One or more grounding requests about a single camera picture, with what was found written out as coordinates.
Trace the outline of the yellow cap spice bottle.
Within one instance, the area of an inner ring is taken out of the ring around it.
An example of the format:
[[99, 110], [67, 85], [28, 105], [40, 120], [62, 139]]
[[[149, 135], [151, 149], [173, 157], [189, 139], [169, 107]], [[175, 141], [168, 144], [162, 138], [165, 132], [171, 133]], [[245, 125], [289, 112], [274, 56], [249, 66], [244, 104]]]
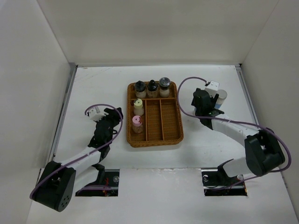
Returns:
[[134, 115], [142, 116], [144, 114], [143, 101], [138, 98], [134, 101]]

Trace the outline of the pink cap spice bottle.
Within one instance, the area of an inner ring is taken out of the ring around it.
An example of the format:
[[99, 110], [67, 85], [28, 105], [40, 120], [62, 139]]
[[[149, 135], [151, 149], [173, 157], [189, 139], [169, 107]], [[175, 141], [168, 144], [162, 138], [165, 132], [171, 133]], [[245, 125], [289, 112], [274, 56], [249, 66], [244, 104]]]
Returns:
[[143, 123], [142, 123], [142, 117], [135, 115], [132, 118], [132, 130], [136, 133], [136, 134], [140, 134], [143, 132]]

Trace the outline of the black cap white spice bottle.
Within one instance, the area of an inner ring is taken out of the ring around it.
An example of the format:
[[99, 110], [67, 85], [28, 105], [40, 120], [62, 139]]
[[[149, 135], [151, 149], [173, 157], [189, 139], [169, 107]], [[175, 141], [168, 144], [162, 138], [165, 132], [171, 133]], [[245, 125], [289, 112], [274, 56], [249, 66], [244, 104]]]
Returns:
[[134, 90], [137, 98], [146, 98], [146, 84], [143, 81], [137, 81], [134, 84]]

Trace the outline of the black nozzle cap bottle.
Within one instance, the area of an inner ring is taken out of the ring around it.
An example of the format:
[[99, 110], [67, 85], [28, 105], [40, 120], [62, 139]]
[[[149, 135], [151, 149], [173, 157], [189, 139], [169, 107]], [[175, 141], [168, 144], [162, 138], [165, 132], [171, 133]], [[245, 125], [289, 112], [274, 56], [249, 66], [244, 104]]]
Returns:
[[157, 96], [158, 96], [158, 83], [155, 80], [150, 80], [147, 83], [147, 96], [149, 98], [157, 98]]

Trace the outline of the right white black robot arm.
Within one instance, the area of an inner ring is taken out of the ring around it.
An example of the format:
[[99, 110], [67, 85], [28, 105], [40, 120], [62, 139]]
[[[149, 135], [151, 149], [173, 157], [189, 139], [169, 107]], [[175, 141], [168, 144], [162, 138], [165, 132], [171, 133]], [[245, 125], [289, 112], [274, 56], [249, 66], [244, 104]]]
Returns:
[[230, 159], [217, 167], [215, 176], [222, 185], [231, 185], [238, 175], [263, 176], [285, 162], [284, 153], [271, 129], [254, 124], [233, 122], [221, 110], [215, 108], [218, 95], [197, 88], [191, 105], [200, 122], [213, 131], [220, 132], [241, 144], [245, 156]]

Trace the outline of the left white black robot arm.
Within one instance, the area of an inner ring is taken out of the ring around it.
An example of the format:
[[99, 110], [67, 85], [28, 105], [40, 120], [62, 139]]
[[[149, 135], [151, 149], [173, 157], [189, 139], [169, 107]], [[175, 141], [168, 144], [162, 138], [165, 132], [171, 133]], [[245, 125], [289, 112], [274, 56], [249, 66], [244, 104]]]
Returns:
[[97, 105], [86, 109], [85, 115], [95, 123], [88, 146], [79, 154], [63, 162], [50, 161], [30, 193], [30, 199], [55, 211], [63, 211], [76, 196], [104, 196], [117, 190], [116, 183], [105, 174], [100, 164], [110, 151], [110, 144], [122, 127], [121, 108], [105, 105], [104, 114], [96, 112]]

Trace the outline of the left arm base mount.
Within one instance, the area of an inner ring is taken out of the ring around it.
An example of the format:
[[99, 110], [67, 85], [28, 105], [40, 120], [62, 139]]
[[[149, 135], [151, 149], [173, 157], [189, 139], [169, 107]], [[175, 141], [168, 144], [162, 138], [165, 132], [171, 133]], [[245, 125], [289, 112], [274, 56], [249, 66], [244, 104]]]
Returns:
[[119, 183], [120, 170], [96, 164], [78, 175], [73, 194], [79, 197], [114, 197], [118, 196]]

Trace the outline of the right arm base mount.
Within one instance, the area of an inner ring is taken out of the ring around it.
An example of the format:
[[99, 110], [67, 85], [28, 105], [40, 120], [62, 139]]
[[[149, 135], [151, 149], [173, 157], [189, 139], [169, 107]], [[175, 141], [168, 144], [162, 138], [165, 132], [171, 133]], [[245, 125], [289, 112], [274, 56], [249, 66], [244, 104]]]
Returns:
[[243, 175], [229, 177], [223, 166], [228, 160], [216, 168], [203, 168], [201, 170], [203, 191], [205, 196], [247, 196]]

